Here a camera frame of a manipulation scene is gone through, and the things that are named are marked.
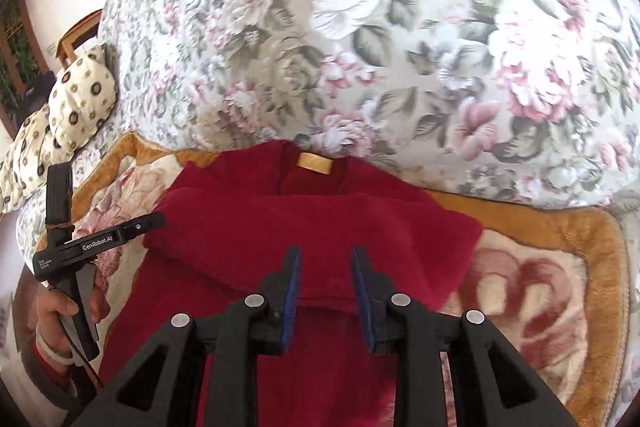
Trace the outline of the person left hand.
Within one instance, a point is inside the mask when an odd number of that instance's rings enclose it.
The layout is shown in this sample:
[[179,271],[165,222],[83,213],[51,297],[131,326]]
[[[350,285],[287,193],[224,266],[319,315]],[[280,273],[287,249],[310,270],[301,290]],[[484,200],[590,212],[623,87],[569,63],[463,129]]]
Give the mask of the person left hand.
[[[93,290],[89,297],[89,319],[93,324],[99,324],[111,311],[105,291],[104,277],[100,270],[96,270]],[[37,350],[49,365],[62,373],[67,369],[67,365],[58,361],[70,359],[72,347],[65,336],[61,317],[72,317],[79,312],[79,308],[61,291],[45,291],[37,296],[36,311],[40,332],[40,341],[36,341]]]

